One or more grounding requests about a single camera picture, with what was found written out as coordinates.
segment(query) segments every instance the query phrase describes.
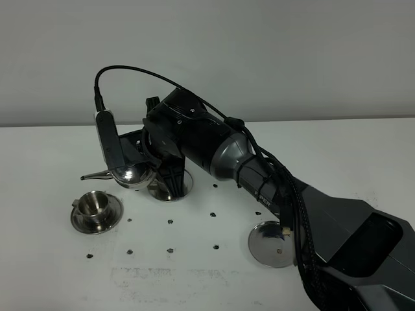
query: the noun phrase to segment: gray wall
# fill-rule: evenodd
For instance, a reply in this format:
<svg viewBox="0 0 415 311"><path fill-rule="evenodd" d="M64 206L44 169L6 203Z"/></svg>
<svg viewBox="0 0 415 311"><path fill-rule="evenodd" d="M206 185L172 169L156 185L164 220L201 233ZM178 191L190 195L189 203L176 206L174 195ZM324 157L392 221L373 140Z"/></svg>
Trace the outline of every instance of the gray wall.
<svg viewBox="0 0 415 311"><path fill-rule="evenodd" d="M0 125L90 123L113 64L247 121L415 114L413 0L2 0L0 45ZM101 86L119 122L172 89L127 71Z"/></svg>

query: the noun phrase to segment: round metal disc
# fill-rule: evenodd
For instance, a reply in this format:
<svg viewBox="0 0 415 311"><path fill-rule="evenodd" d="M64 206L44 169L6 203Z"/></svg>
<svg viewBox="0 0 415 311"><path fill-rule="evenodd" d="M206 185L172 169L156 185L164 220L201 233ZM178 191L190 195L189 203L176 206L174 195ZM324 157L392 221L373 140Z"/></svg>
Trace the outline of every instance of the round metal disc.
<svg viewBox="0 0 415 311"><path fill-rule="evenodd" d="M256 225L249 234L248 247L252 256L265 266L282 268L292 264L292 240L283 236L278 222Z"/></svg>
<svg viewBox="0 0 415 311"><path fill-rule="evenodd" d="M103 222L101 222L100 224L92 224L89 222L85 222L84 218L79 213L78 209L74 208L71 213L72 226L77 231L85 233L87 235L97 235L99 233L106 232L111 228L114 228L123 216L124 207L121 201L118 200L115 196L112 196L108 193L107 196L109 197L111 211L108 217Z"/></svg>
<svg viewBox="0 0 415 311"><path fill-rule="evenodd" d="M181 200L182 198L186 197L189 192L192 190L193 187L193 178L188 171L184 171L184 196L181 198L172 198L170 192L167 190L164 183L155 179L149 186L147 186L148 191L150 194L159 201L163 202L175 202Z"/></svg>

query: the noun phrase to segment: stainless steel cup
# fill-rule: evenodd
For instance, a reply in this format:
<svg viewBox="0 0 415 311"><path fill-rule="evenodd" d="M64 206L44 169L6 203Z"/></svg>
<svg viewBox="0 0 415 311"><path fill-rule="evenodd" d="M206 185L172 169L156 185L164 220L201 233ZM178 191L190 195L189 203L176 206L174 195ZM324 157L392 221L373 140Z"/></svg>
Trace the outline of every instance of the stainless steel cup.
<svg viewBox="0 0 415 311"><path fill-rule="evenodd" d="M100 224L111 212L110 198L103 191L85 193L79 200L75 200L72 206L78 210L85 222L92 224Z"/></svg>

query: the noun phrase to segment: white table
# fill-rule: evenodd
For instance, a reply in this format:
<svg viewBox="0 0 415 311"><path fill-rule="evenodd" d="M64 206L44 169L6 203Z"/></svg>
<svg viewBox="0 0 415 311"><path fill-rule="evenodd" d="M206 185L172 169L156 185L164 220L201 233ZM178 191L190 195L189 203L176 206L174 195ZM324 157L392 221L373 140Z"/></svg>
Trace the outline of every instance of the white table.
<svg viewBox="0 0 415 311"><path fill-rule="evenodd" d="M248 127L296 177L415 225L415 119ZM266 268L250 255L250 230L274 218L235 182L188 161L192 192L160 203L115 181L79 180L105 169L93 126L0 128L0 143L1 310L316 310L294 266ZM124 203L117 227L97 236L69 221L72 201L91 190Z"/></svg>

